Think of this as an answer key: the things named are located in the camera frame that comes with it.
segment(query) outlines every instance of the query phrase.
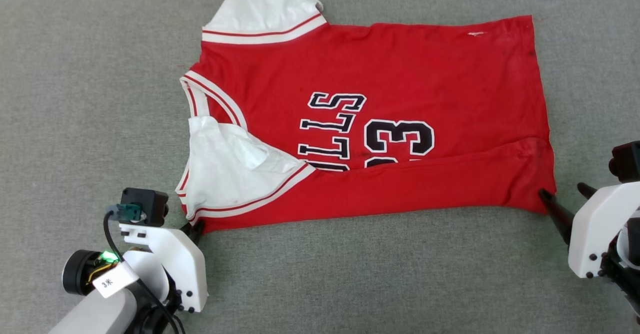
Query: white label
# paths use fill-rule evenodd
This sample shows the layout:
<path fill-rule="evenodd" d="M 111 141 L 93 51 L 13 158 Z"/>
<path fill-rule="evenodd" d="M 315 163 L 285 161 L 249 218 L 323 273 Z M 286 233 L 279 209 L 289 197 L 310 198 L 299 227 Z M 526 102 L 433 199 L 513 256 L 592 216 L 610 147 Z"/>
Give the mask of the white label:
<path fill-rule="evenodd" d="M 100 275 L 92 283 L 103 297 L 110 297 L 139 278 L 131 266 L 124 262 L 118 263 L 115 268 Z"/>

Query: black cable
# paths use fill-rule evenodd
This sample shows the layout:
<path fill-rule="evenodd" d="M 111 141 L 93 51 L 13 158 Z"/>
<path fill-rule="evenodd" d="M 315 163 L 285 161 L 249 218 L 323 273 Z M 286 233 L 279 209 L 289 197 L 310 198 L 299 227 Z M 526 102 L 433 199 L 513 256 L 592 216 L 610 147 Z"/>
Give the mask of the black cable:
<path fill-rule="evenodd" d="M 118 257 L 118 261 L 120 263 L 124 263 L 125 260 L 122 257 L 121 252 L 116 247 L 116 244 L 114 243 L 114 239 L 112 238 L 112 234 L 109 231 L 109 218 L 113 214 L 114 214 L 113 211 L 107 211 L 107 213 L 104 216 L 104 221 L 102 222 L 102 226 L 104 228 L 104 235 L 105 235 L 105 238 L 107 238 L 107 243 L 109 243 L 109 247 L 111 248 L 113 253 L 116 254 L 116 256 Z M 142 282 L 142 279 L 138 278 L 137 279 L 137 283 L 142 287 L 142 289 L 144 289 L 146 291 L 146 293 L 149 295 L 151 300 L 153 300 L 153 303 L 156 304 L 156 306 L 160 307 L 160 309 L 162 309 L 162 313 L 164 314 L 164 316 L 166 317 L 167 321 L 169 322 L 169 325 L 171 325 L 171 328 L 173 329 L 173 332 L 175 334 L 180 334 L 178 332 L 178 327 L 176 326 L 176 322 L 174 322 L 173 318 L 171 318 L 171 313 L 169 312 L 169 310 L 167 310 L 167 307 L 164 306 L 162 304 L 162 302 L 160 302 L 160 299 L 158 299 L 158 297 L 156 297 L 156 295 L 153 293 L 153 291 L 151 291 L 151 289 L 148 286 L 146 286 L 146 284 L 144 284 L 144 282 Z"/>
<path fill-rule="evenodd" d="M 180 325 L 180 330 L 182 330 L 182 334 L 187 334 L 187 332 L 185 331 L 185 327 L 183 327 L 183 321 L 180 320 L 180 318 L 178 318 L 176 314 L 173 314 L 173 317 L 178 322 L 178 325 Z"/>
<path fill-rule="evenodd" d="M 107 243 L 109 243 L 109 247 L 111 248 L 111 251 L 114 254 L 116 254 L 116 257 L 118 258 L 118 261 L 120 263 L 124 263 L 124 259 L 122 258 L 122 254 L 118 250 L 118 248 L 116 247 L 116 243 L 114 243 L 114 239 L 112 238 L 112 233 L 109 231 L 109 218 L 112 217 L 113 214 L 114 214 L 113 211 L 107 211 L 107 213 L 104 215 L 104 220 L 102 222 L 102 226 L 104 228 L 104 236 L 105 236 L 105 238 L 107 238 Z"/>

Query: green led light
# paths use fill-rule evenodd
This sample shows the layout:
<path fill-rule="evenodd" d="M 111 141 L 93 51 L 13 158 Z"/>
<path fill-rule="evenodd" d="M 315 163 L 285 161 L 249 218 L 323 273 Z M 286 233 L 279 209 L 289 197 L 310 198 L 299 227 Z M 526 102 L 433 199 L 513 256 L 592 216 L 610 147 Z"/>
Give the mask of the green led light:
<path fill-rule="evenodd" d="M 115 261 L 118 261 L 118 257 L 116 256 L 116 254 L 113 254 L 110 251 L 103 252 L 102 254 L 100 254 L 100 257 L 102 257 L 102 259 L 107 263 L 114 263 Z"/>

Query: red basketball jersey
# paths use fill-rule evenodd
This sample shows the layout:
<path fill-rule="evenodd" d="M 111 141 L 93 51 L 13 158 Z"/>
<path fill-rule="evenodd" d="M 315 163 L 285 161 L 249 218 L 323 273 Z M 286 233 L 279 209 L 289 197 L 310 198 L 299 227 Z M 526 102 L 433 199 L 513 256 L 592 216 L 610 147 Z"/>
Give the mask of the red basketball jersey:
<path fill-rule="evenodd" d="M 183 180 L 190 218 L 210 230 L 448 206 L 544 212 L 537 190 L 555 191 L 553 150 L 531 17 L 359 27 L 330 25 L 321 9 L 225 0 L 203 29 L 200 61 L 181 79 L 192 117 L 240 126 L 318 170 L 226 217 L 204 212 L 229 204 L 206 188 L 188 202 Z"/>

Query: gray fabric surface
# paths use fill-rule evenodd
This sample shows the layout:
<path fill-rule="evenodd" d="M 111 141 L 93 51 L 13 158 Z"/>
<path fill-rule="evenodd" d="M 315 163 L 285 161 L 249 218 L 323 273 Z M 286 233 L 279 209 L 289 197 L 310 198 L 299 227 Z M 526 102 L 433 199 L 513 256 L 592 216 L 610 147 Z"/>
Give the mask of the gray fabric surface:
<path fill-rule="evenodd" d="M 533 14 L 558 196 L 615 184 L 640 139 L 640 0 L 321 0 L 334 24 Z M 222 0 L 0 1 L 0 331 L 48 332 L 80 301 L 60 272 L 106 248 L 126 186 L 172 193 L 188 156 L 178 78 Z M 428 190 L 432 183 L 425 183 Z M 168 225 L 185 222 L 175 195 Z M 614 284 L 578 279 L 551 220 L 459 208 L 297 222 L 201 241 L 203 332 L 631 332 Z"/>

